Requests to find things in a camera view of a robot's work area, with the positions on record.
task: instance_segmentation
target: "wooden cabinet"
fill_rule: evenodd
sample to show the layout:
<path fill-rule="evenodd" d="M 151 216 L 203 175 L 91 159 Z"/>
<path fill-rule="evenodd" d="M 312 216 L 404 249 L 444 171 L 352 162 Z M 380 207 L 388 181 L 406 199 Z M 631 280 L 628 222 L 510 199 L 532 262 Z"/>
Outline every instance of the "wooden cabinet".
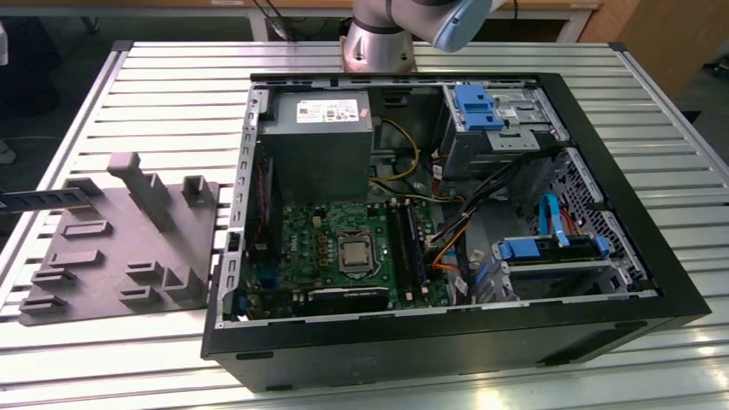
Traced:
<path fill-rule="evenodd" d="M 580 37 L 624 43 L 670 97 L 728 39 L 728 0 L 606 0 Z"/>

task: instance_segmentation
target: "motherboard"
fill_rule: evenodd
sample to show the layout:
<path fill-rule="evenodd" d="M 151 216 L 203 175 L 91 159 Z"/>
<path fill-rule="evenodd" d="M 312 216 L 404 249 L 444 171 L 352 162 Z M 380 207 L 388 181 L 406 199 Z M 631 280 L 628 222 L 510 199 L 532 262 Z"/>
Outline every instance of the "motherboard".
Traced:
<path fill-rule="evenodd" d="M 316 299 L 375 297 L 387 304 L 383 310 L 447 306 L 443 273 L 431 271 L 422 253 L 434 230 L 426 202 L 286 207 L 279 267 L 260 266 L 258 273 L 271 297 L 294 298 L 291 311 L 272 316 L 298 316 L 296 305 Z M 403 237 L 408 232 L 412 237 Z"/>

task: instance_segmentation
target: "workbench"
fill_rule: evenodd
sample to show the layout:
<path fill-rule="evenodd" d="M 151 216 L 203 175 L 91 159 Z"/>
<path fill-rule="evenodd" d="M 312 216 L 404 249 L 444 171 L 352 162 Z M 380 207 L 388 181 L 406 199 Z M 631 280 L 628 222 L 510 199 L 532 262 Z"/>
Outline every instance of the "workbench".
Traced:
<path fill-rule="evenodd" d="M 446 55 L 418 44 L 416 56 L 422 72 L 563 74 L 714 314 L 582 365 L 255 395 L 200 359 L 204 310 L 19 324 L 59 223 L 59 212 L 27 213 L 0 255 L 0 407 L 724 408 L 729 172 L 631 54 L 604 44 L 472 44 Z M 39 189 L 61 188 L 71 174 L 119 186 L 106 174 L 109 155 L 139 151 L 163 181 L 202 174 L 224 185 L 218 254 L 248 76 L 335 72 L 340 65 L 338 43 L 119 43 Z"/>
<path fill-rule="evenodd" d="M 354 0 L 272 0 L 282 14 L 292 17 L 351 17 Z M 603 0 L 519 0 L 520 20 L 564 21 L 559 42 L 575 43 L 592 11 Z M 255 41 L 268 41 L 266 17 L 252 0 L 0 0 L 0 15 L 26 16 L 143 16 L 143 17 L 247 17 Z M 490 15 L 512 19 L 514 2 Z"/>

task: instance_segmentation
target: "ram slot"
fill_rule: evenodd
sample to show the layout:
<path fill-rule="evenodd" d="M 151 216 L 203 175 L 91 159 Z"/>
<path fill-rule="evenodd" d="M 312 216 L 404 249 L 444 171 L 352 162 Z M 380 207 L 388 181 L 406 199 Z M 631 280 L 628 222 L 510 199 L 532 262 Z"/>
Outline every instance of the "ram slot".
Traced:
<path fill-rule="evenodd" d="M 426 274 L 426 266 L 423 264 L 419 227 L 415 222 L 415 215 L 412 214 L 412 206 L 410 201 L 406 201 L 406 204 L 400 207 L 400 212 L 406 223 L 406 243 L 408 250 L 408 263 L 411 264 L 411 275 L 414 276 L 412 281 L 418 284 L 415 293 L 422 296 L 428 292 L 428 276 Z"/>
<path fill-rule="evenodd" d="M 400 212 L 402 204 L 398 201 L 387 203 L 388 208 L 388 237 L 391 257 L 396 270 L 398 297 L 402 301 L 412 301 L 412 295 L 419 288 L 412 265 L 408 261 L 410 243 L 407 240 L 406 219 Z"/>

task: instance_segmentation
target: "open computer tower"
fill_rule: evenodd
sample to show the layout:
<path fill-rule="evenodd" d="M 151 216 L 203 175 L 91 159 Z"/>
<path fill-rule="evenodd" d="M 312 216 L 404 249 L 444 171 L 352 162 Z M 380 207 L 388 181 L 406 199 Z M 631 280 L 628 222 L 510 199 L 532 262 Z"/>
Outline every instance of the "open computer tower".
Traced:
<path fill-rule="evenodd" d="M 252 78 L 202 356 L 254 391 L 576 363 L 710 313 L 558 74 Z"/>

